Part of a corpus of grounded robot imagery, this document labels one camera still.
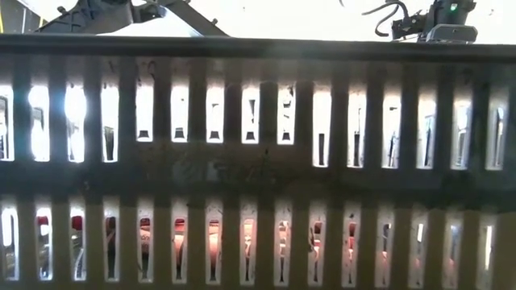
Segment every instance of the black cable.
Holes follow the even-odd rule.
[[[384,33],[384,32],[381,32],[378,30],[378,27],[380,27],[380,25],[382,23],[384,23],[385,21],[389,20],[389,18],[393,17],[396,12],[399,10],[399,7],[398,5],[396,5],[396,8],[394,8],[393,12],[389,13],[387,16],[385,16],[383,19],[381,19],[380,21],[378,21],[377,23],[377,26],[375,27],[374,29],[374,33],[376,33],[378,36],[380,37],[388,37],[389,36],[389,33]]]
[[[410,17],[409,16],[409,11],[406,9],[405,3],[400,2],[400,1],[388,2],[388,3],[386,3],[386,4],[382,5],[382,6],[379,6],[379,7],[375,8],[375,9],[371,10],[371,11],[364,12],[364,13],[362,13],[362,15],[363,16],[371,15],[371,14],[373,14],[375,12],[378,12],[378,11],[380,11],[380,10],[386,8],[386,7],[392,6],[392,5],[396,5],[396,6],[399,6],[399,7],[402,8],[402,10],[403,10],[403,17],[404,18],[409,18]]]

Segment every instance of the bright light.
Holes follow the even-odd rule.
[[[493,239],[493,227],[487,226],[485,233],[485,270],[489,270],[491,262],[491,241]]]
[[[2,212],[2,236],[4,247],[8,247],[13,243],[13,225],[11,225],[11,221],[15,221],[15,216],[16,209],[4,209]]]

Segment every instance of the robotic arm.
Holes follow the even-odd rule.
[[[403,19],[395,20],[392,24],[393,39],[405,38],[408,35],[417,35],[418,42],[466,43],[475,42],[477,31],[475,27],[466,26],[468,13],[475,9],[473,0],[434,0],[428,13],[419,12],[409,16],[406,5],[398,0],[387,0],[387,3],[362,15],[370,15],[388,6],[401,7]],[[395,12],[383,18],[382,24],[394,15]],[[377,30],[377,35],[386,37],[387,34]]]
[[[145,0],[133,6],[131,0],[78,0],[70,11],[58,7],[61,16],[36,33],[102,34],[118,31],[133,23],[158,18],[176,18],[187,24],[190,36],[227,36],[182,0]]]

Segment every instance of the black device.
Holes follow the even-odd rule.
[[[158,18],[179,19],[174,26],[184,26],[190,36],[227,36],[183,0],[145,0],[133,6],[131,0],[78,0],[67,11],[62,6],[61,15],[48,22],[35,33],[85,33],[102,34],[118,31],[133,23],[145,23]]]
[[[461,42],[472,43],[476,40],[475,27],[466,26],[469,12],[476,7],[474,0],[434,0],[426,14],[421,11],[409,15],[405,3],[398,0],[386,0],[386,3],[362,15],[370,15],[387,7],[394,6],[394,11],[380,20],[375,30],[380,37],[389,34],[378,31],[378,27],[393,17],[397,10],[403,10],[403,19],[394,20],[391,26],[393,40],[417,35],[418,42]]]

